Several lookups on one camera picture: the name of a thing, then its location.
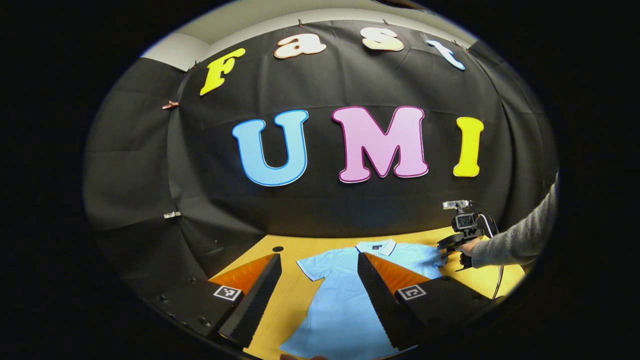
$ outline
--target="letter m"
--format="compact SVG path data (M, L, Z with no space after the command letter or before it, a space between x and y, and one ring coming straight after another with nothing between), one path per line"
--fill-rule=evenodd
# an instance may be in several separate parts
M335 110L333 119L342 125L346 167L340 172L345 183L359 183L371 177L364 166L364 153L380 177L391 169L391 162L399 150L400 156L394 173L399 177L417 177L426 174L429 166L422 151L424 111L413 106L400 106L394 112L387 133L371 114L361 106Z

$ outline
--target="shirt collar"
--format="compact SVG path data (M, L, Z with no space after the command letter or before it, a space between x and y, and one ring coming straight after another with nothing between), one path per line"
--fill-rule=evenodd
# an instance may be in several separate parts
M373 249L374 246L381 246L378 249ZM387 239L382 241L361 241L356 245L356 249L359 252L368 252L370 254L389 256L396 248L396 242L393 239Z

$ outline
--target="yellow letter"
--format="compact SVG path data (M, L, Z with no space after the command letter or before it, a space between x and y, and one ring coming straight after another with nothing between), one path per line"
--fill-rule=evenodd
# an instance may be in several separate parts
M462 130L462 149L460 149L460 162L453 168L453 174L474 177L480 173L477 162L480 132L484 130L484 124L472 117L459 117L456 123Z
M400 51L404 49L402 41L396 39L397 35L389 29L364 28L360 30L364 37L362 43L369 49Z
M222 85L225 80L220 78L220 74L222 72L228 74L236 64L236 59L234 58L239 58L242 55L244 55L244 49L240 48L233 53L224 55L223 57L212 61L209 66L207 66L209 73L207 74L207 79L204 82L204 87L200 91L200 95L204 95Z
M278 41L278 49L273 53L277 58L286 59L300 54L316 54L326 49L316 34L293 35Z

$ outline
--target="blue letter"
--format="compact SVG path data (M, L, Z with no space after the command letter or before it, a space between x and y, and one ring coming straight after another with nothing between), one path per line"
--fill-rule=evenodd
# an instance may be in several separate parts
M453 51L447 49L446 47L444 47L441 43L435 41L435 40L427 40L427 44L435 46L436 49L438 49L438 51L440 51L440 54L442 54L442 56L444 56L445 59L447 59L447 61L457 67L460 70L464 70L465 66L462 65L462 63L456 59L453 58Z
M254 183L264 186L282 186L298 180L307 168L307 148L302 123L309 118L305 110L291 110L278 114L274 123L284 129L287 163L273 168L264 161L260 133L266 123L261 119L236 125L231 133L238 140L240 160L244 173Z

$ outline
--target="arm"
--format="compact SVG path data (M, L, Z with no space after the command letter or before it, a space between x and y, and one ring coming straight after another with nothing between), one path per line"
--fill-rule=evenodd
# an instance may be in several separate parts
M557 180L529 216L489 241L475 241L471 256L474 268L486 265L526 265L542 252L557 213Z

